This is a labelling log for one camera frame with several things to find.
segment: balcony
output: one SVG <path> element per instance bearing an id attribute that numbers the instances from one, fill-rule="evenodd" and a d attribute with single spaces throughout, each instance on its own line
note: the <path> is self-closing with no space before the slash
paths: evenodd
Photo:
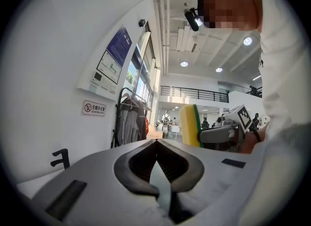
<path id="1" fill-rule="evenodd" d="M 194 88 L 161 86 L 161 96 L 174 96 L 229 103 L 229 97 L 227 94 Z"/>

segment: blue poster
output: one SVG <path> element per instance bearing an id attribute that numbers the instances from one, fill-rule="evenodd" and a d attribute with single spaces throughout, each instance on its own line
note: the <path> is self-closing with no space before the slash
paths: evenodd
<path id="1" fill-rule="evenodd" d="M 117 61 L 117 63 L 123 67 L 125 58 L 130 50 L 132 41 L 124 26 L 118 30 L 116 35 L 110 41 L 107 51 Z"/>

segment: chair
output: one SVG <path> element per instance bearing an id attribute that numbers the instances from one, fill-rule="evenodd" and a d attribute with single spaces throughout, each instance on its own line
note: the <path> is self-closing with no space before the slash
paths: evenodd
<path id="1" fill-rule="evenodd" d="M 201 124 L 201 127 L 202 127 L 202 128 L 209 128 L 208 122 L 203 122 L 203 123 Z"/>

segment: black wristband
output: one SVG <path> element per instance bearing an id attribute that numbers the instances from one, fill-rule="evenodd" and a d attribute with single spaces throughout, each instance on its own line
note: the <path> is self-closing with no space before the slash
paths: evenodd
<path id="1" fill-rule="evenodd" d="M 259 136 L 259 134 L 258 134 L 258 132 L 257 132 L 257 130 L 255 128 L 250 128 L 249 131 L 254 133 L 254 135 L 257 138 L 257 143 L 261 142 L 260 136 Z"/>

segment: wall-mounted camera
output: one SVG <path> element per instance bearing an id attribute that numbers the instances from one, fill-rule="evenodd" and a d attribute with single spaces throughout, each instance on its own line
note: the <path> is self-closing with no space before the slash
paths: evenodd
<path id="1" fill-rule="evenodd" d="M 190 8 L 190 9 L 185 9 L 184 13 L 185 13 L 185 17 L 187 19 L 187 21 L 189 22 L 189 25 L 191 26 L 193 31 L 198 31 L 199 30 L 199 24 L 202 24 L 202 22 L 199 20 L 197 14 L 195 13 L 194 8 Z"/>

